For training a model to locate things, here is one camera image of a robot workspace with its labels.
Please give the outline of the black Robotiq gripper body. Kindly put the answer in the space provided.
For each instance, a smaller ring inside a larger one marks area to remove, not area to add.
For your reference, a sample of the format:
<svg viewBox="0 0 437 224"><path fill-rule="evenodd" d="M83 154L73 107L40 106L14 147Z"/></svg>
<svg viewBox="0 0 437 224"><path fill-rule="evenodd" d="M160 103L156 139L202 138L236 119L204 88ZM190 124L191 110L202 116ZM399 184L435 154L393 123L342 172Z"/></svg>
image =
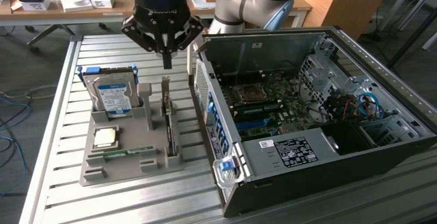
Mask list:
<svg viewBox="0 0 437 224"><path fill-rule="evenodd" d="M192 16L187 0L135 0L133 17L147 32L167 34L170 19L180 24Z"/></svg>

